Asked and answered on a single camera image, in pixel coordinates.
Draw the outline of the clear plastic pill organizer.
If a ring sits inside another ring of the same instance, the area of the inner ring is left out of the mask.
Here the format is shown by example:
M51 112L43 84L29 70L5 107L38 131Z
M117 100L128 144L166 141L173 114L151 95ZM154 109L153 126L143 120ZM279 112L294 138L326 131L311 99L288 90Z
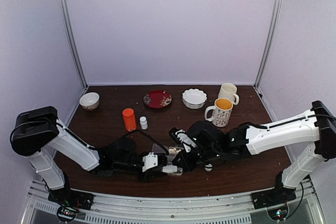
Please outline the clear plastic pill organizer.
M184 150L184 148L178 147L178 146L169 146L169 147L164 146L164 148L168 152L169 152L169 148L174 148L174 147L175 148L181 148L182 150ZM152 152L166 154L166 152L161 147L159 147L157 144L155 144L155 143L152 145ZM175 159L176 155L177 154L170 154L170 153L167 155L167 165L173 165L172 161L173 161L173 159Z

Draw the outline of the white bottle cap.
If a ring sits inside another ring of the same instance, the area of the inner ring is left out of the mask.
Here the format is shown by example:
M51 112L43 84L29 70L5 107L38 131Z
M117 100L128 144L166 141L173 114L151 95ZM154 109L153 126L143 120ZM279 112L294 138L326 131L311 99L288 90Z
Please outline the white bottle cap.
M212 166L212 164L207 164L207 165L205 165L205 170L207 171L207 172L211 172L212 171L212 169L213 169L213 166Z

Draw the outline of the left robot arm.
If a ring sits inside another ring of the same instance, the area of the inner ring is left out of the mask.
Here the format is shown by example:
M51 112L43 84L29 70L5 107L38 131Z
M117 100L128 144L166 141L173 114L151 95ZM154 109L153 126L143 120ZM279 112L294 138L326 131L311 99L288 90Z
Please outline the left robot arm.
M53 106L20 113L9 140L14 152L28 159L64 205L75 201L75 192L68 188L65 172L53 161L47 147L57 150L97 177L123 172L135 173L139 180L147 180L176 171L168 164L167 150L138 154L137 145L129 133L107 146L89 145L63 124Z

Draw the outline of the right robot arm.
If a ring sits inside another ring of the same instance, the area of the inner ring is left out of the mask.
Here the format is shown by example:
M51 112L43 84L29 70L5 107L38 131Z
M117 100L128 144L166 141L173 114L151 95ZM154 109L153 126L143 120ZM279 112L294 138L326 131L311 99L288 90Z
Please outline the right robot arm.
M197 121L187 131L172 128L170 137L184 146L173 164L191 172L201 163L223 162L251 157L291 144L308 145L297 160L277 176L269 192L272 203L279 204L323 161L335 158L335 116L322 101L301 114L268 124L246 122L223 133L209 121Z

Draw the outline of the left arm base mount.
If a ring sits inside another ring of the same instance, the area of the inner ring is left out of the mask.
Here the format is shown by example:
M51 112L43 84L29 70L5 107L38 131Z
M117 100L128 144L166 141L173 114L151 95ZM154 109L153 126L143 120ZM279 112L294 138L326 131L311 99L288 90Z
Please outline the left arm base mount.
M48 200L56 202L60 206L65 206L73 209L84 209L90 210L94 195L91 193L81 192L72 190L70 188L70 183L68 176L63 172L65 184L61 189L52 190L49 187L46 187L49 195Z

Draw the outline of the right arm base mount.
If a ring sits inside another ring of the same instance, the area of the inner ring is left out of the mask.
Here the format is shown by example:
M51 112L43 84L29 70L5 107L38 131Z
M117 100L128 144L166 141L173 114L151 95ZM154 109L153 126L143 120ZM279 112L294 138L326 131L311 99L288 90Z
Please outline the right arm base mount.
M296 199L295 189L285 188L282 182L282 172L275 178L275 187L252 193L252 201L255 209L271 207L287 203Z

